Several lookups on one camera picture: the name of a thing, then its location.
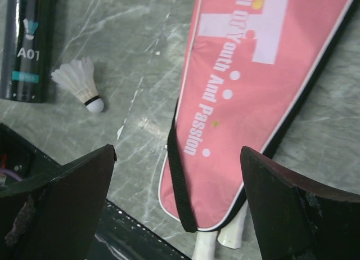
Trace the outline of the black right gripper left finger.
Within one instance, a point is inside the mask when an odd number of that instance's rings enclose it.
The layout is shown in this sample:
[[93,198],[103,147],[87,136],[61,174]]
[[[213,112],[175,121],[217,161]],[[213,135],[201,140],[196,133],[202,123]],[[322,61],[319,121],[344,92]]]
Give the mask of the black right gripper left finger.
[[115,161],[105,145],[1,187],[1,259],[86,259]]

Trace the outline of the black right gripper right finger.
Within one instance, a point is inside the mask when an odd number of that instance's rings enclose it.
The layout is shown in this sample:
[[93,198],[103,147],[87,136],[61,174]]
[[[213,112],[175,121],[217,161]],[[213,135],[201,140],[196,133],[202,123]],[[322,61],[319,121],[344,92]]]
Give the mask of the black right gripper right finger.
[[240,154],[263,259],[359,259],[359,195],[288,169],[250,147]]

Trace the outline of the white feather shuttlecock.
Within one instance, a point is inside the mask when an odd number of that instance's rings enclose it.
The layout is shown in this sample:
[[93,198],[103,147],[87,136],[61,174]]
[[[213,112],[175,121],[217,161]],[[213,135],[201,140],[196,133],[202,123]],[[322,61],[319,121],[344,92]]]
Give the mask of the white feather shuttlecock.
[[94,64],[89,57],[73,59],[51,73],[51,79],[62,89],[75,96],[89,112],[98,114],[105,104],[94,80]]

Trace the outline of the black shuttlecock tube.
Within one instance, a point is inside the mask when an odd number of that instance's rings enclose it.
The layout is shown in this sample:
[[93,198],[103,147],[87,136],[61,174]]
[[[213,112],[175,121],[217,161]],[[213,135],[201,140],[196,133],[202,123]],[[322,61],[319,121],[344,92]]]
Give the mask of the black shuttlecock tube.
[[56,0],[7,0],[1,98],[43,103],[50,79]]

